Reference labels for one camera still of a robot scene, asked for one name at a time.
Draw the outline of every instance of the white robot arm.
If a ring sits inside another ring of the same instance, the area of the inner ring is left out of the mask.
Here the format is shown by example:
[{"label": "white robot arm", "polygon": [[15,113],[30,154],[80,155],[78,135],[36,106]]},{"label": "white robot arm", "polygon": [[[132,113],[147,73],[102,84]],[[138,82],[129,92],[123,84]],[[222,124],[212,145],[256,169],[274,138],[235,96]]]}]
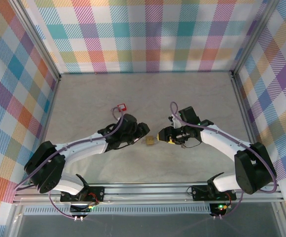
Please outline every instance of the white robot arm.
[{"label": "white robot arm", "polygon": [[[221,131],[211,121],[200,121],[192,107],[187,107],[179,111],[179,115],[181,120],[188,124],[205,126],[207,128],[213,128],[213,130]],[[233,173],[220,173],[208,180],[207,188],[213,198],[216,194],[228,190],[241,189],[247,194],[253,194],[260,188],[272,182],[272,177],[262,162],[257,159],[252,152],[239,144],[251,148],[260,155],[276,176],[268,152],[261,143],[257,142],[251,144],[223,132],[227,136],[233,138],[234,141],[231,141],[225,136],[213,132],[210,129],[195,128],[188,125],[178,127],[177,119],[174,116],[169,117],[169,120],[173,123],[173,126],[166,127],[158,133],[159,141],[183,145],[188,139],[195,138],[200,142],[215,147],[234,162],[235,171]]]},{"label": "white robot arm", "polygon": [[149,133],[145,123],[138,124],[136,118],[129,114],[124,115],[122,124],[116,132],[112,133],[119,123],[120,120],[117,124],[110,124],[89,137],[71,143],[53,145],[50,141],[43,142],[25,165],[25,172],[30,175],[51,154],[58,152],[32,176],[31,181],[37,190],[40,193],[59,190],[73,196],[88,195],[86,181],[78,174],[70,175],[63,170],[66,166],[85,157],[132,145]]}]

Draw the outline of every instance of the yellow object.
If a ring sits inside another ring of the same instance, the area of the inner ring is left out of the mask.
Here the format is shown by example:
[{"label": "yellow object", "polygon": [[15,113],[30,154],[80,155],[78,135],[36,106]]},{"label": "yellow object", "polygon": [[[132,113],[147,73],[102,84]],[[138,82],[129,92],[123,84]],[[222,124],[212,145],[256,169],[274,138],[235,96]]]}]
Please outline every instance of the yellow object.
[{"label": "yellow object", "polygon": [[153,136],[146,136],[145,142],[147,145],[153,145],[154,144],[154,137]]},{"label": "yellow object", "polygon": [[175,143],[172,141],[172,137],[170,137],[169,138],[169,142],[168,142],[169,144],[174,144],[175,145]]}]

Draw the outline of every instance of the plaid wall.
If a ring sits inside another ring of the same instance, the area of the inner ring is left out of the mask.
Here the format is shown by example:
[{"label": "plaid wall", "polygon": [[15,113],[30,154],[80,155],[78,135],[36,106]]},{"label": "plaid wall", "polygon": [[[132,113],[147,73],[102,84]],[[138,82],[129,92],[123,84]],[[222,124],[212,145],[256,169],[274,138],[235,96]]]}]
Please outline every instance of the plaid wall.
[{"label": "plaid wall", "polygon": [[266,145],[286,200],[286,0],[281,0],[240,72],[258,140]]},{"label": "plaid wall", "polygon": [[0,236],[13,187],[36,150],[55,79],[7,0],[0,0]]},{"label": "plaid wall", "polygon": [[23,0],[65,73],[229,71],[266,2]]}]

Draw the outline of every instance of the wire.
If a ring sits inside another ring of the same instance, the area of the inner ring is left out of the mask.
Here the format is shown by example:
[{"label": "wire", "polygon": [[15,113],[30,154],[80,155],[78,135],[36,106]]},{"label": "wire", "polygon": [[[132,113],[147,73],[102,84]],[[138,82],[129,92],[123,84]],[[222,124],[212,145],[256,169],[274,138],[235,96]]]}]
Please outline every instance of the wire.
[{"label": "wire", "polygon": [[[174,112],[173,110],[173,104],[175,104],[176,106],[176,112]],[[222,135],[223,137],[227,138],[228,140],[232,141],[232,142],[235,142],[236,144],[238,144],[239,146],[241,147],[244,147],[245,149],[247,149],[248,151],[250,151],[251,153],[253,153],[260,161],[261,163],[266,167],[267,171],[269,172],[271,178],[272,178],[272,181],[273,181],[273,189],[270,190],[270,191],[265,191],[265,190],[260,190],[261,192],[263,193],[269,193],[269,194],[272,194],[274,193],[276,190],[277,190],[277,180],[276,180],[276,177],[275,177],[275,174],[272,172],[271,168],[269,167],[269,165],[267,164],[267,162],[257,153],[255,152],[252,148],[246,146],[245,144],[241,143],[240,141],[236,140],[235,138],[229,136],[228,134],[224,133],[224,132],[221,132],[219,130],[216,130],[214,128],[211,128],[211,127],[206,127],[206,126],[200,126],[200,125],[195,125],[195,124],[191,124],[191,123],[187,123],[185,121],[183,121],[181,118],[179,118],[177,116],[177,112],[178,112],[178,105],[175,101],[172,101],[170,103],[170,110],[173,114],[173,116],[175,118],[177,118],[177,120],[183,124],[186,124],[190,127],[197,127],[197,128],[202,128],[202,129],[206,129],[206,130],[209,130],[209,131],[212,131],[212,132],[215,132],[217,134],[220,134]]]},{"label": "wire", "polygon": [[112,108],[112,109],[111,109],[111,113],[112,113],[112,116],[114,117],[114,119],[118,121],[117,117],[114,115],[114,111],[115,111],[115,110],[119,110],[119,108],[118,108],[118,107]]},{"label": "wire", "polygon": [[99,203],[98,199],[97,199],[97,196],[94,194],[94,193],[89,193],[88,195],[91,195],[94,197],[94,199],[96,200],[96,203]]},{"label": "wire", "polygon": [[127,146],[130,146],[130,144],[128,144],[128,145],[124,145],[123,147],[115,148],[114,150],[120,150],[120,149],[125,148],[125,147],[127,147]]},{"label": "wire", "polygon": [[30,175],[27,176],[27,178],[25,178],[24,180],[22,180],[19,184],[17,184],[14,187],[14,191],[17,191],[17,189],[24,184],[27,180],[29,180],[30,178],[32,178],[45,164],[48,163],[49,160],[51,160],[53,157],[55,157],[57,154],[61,153],[62,151],[65,151],[66,149],[69,149],[75,145],[81,144],[81,143],[86,143],[86,142],[93,142],[93,141],[97,141],[97,140],[101,140],[101,139],[105,139],[111,135],[113,135],[122,125],[123,122],[123,111],[121,111],[121,118],[119,120],[119,124],[118,126],[110,133],[108,133],[107,135],[104,135],[102,137],[96,137],[96,138],[92,138],[92,139],[84,139],[84,140],[79,140],[76,142],[73,142],[71,144],[68,144],[66,147],[63,147],[59,150],[57,150],[55,153],[51,154],[47,159],[45,159],[33,172],[31,172]]},{"label": "wire", "polygon": [[228,195],[228,198],[230,200],[230,203],[227,205],[227,206],[230,206],[232,204],[232,198],[231,198],[231,195],[228,194],[227,192],[225,192],[226,195]]},{"label": "wire", "polygon": [[192,146],[192,147],[187,147],[184,143],[182,143],[182,145],[185,147],[185,148],[194,148],[194,147],[197,147],[201,144],[202,142],[200,142],[199,144],[195,145],[195,146]]},{"label": "wire", "polygon": [[74,217],[72,217],[72,216],[70,216],[70,215],[64,213],[63,211],[61,211],[61,210],[54,204],[54,202],[52,201],[52,198],[51,198],[51,191],[49,191],[49,200],[50,200],[52,206],[53,206],[58,212],[60,212],[63,216],[75,220]]},{"label": "wire", "polygon": [[238,200],[238,203],[236,204],[236,206],[229,213],[226,213],[225,215],[223,215],[223,217],[229,216],[231,213],[233,213],[239,207],[239,205],[241,204],[241,202],[243,200],[243,196],[244,196],[244,191],[242,190],[241,197]]},{"label": "wire", "polygon": [[27,185],[27,186],[25,186],[25,187],[18,188],[17,191],[21,191],[21,190],[24,190],[24,189],[28,189],[28,188],[31,188],[31,187],[34,187],[34,186],[35,186],[34,184]]},{"label": "wire", "polygon": [[189,190],[190,188],[198,189],[198,190],[200,190],[200,191],[202,191],[202,192],[205,192],[205,193],[208,192],[208,190],[202,190],[202,189],[200,189],[200,188],[198,188],[198,187],[192,185],[192,186],[189,186],[189,187],[187,188],[187,190],[186,190],[187,194],[189,194],[190,196],[192,196],[192,194],[188,192],[188,190]]}]

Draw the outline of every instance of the black mounting bracket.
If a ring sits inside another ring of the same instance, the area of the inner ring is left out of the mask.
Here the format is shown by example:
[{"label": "black mounting bracket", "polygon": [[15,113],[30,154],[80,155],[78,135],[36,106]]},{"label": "black mounting bracket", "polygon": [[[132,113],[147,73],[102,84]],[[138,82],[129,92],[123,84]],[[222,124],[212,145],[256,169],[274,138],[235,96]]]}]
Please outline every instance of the black mounting bracket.
[{"label": "black mounting bracket", "polygon": [[223,193],[215,194],[213,197],[207,190],[207,185],[193,185],[191,186],[192,199],[194,201],[229,201],[229,196],[232,200],[236,200],[236,194],[234,191],[225,191]]},{"label": "black mounting bracket", "polygon": [[102,186],[87,186],[77,195],[61,192],[60,202],[96,202],[91,194],[94,194],[99,202],[104,201],[105,188]]}]

